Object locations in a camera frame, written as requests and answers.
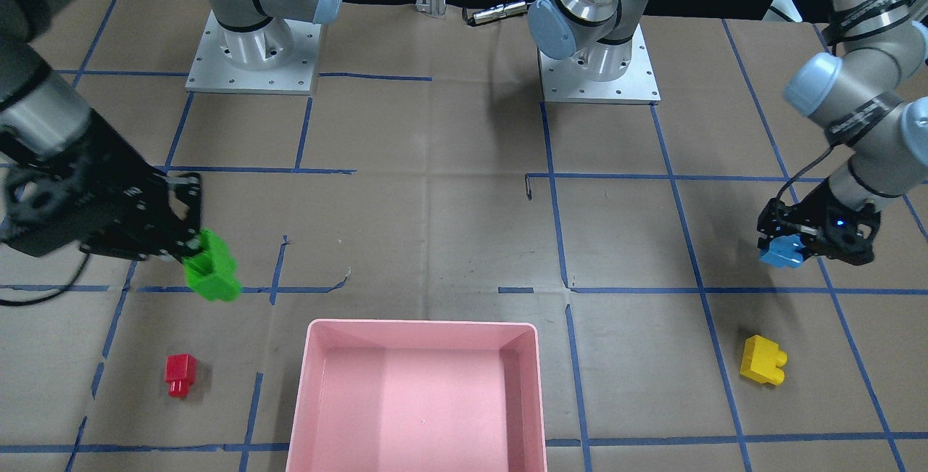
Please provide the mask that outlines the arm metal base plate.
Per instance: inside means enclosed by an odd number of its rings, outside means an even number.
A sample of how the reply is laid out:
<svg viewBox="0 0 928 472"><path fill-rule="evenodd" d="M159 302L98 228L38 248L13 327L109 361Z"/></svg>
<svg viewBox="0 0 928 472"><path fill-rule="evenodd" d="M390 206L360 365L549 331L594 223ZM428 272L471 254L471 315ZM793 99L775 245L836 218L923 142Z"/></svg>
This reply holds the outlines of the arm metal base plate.
<svg viewBox="0 0 928 472"><path fill-rule="evenodd" d="M310 96L324 29L275 18L258 30L237 33L210 14L185 87L213 94Z"/></svg>
<svg viewBox="0 0 928 472"><path fill-rule="evenodd" d="M537 55L545 102L630 105L662 99L640 26L621 45L593 43L562 60L540 50Z"/></svg>

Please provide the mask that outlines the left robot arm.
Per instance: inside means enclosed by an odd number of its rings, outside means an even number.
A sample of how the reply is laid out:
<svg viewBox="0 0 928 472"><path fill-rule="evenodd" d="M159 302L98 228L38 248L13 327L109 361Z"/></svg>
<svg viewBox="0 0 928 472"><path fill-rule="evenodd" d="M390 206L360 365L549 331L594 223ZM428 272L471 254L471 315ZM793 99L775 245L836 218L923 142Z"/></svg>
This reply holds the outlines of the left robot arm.
<svg viewBox="0 0 928 472"><path fill-rule="evenodd" d="M617 48L629 58L649 0L534 0L531 37L553 60L583 59ZM828 257L871 263L882 211L926 178L926 99L906 102L896 89L924 66L926 27L912 0L831 0L822 36L844 53L812 56L787 83L784 98L819 126L829 149L852 155L798 204L780 196L757 220L761 260L798 267Z"/></svg>

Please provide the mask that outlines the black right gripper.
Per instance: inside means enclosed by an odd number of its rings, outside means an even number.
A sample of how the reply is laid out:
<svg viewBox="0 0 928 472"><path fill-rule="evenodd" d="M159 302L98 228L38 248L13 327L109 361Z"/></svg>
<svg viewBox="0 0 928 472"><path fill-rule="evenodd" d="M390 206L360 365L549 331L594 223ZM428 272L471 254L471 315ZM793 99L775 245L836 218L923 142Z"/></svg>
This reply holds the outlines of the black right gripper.
<svg viewBox="0 0 928 472"><path fill-rule="evenodd" d="M203 252L200 174L152 167L103 120L50 160L10 168L3 197L2 241L32 257L72 243L125 260Z"/></svg>

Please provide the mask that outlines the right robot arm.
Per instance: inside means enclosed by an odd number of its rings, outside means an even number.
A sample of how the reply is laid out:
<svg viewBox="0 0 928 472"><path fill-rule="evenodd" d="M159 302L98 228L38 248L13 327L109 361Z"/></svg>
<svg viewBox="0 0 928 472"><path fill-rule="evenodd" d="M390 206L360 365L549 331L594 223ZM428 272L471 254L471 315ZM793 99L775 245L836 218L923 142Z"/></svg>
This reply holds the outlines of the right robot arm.
<svg viewBox="0 0 928 472"><path fill-rule="evenodd" d="M210 241L200 226L200 177L152 167L32 48L72 0L2 0L2 243L43 257L79 243L123 260L188 260ZM210 0L235 65L255 65L247 36L270 35L264 63L289 47L284 20L333 22L341 0Z"/></svg>

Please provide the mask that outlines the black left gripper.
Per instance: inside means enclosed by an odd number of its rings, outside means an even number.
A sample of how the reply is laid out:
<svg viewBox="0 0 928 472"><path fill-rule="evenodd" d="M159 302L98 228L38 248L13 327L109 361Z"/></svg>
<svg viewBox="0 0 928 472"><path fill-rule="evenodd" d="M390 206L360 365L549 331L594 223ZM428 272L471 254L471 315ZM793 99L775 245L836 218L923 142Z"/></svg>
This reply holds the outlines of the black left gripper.
<svg viewBox="0 0 928 472"><path fill-rule="evenodd" d="M842 204L829 186L818 186L791 207L776 197L768 201L757 220L757 248L765 252L776 237L799 234L796 253L800 264L809 258L828 257L863 266L875 258L873 241L881 218L882 213L871 202L853 210Z"/></svg>

